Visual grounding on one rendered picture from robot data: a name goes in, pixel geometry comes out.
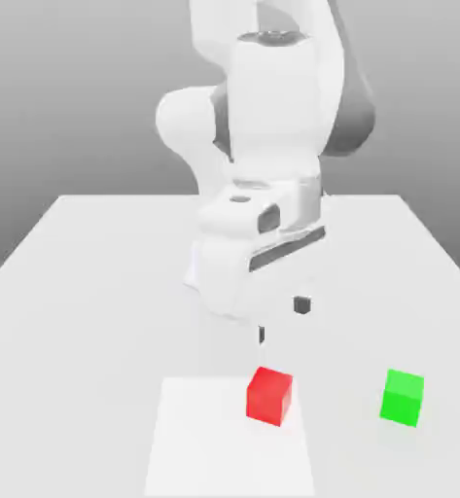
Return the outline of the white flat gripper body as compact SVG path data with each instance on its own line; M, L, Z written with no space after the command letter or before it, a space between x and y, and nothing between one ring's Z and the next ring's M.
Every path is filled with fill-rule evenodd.
M247 298L251 316L266 315L289 291L317 277L325 260L326 234L324 224L300 233L287 232L279 244L251 258Z

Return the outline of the small red cube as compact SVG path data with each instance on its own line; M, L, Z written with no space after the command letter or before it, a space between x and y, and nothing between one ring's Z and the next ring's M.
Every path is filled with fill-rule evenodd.
M280 427L292 402L293 377L258 367L246 389L246 415Z

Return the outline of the small green cube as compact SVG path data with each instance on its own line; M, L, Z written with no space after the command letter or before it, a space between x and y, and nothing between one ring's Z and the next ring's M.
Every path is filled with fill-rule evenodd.
M408 427L416 427L423 394L423 376L389 369L379 416Z

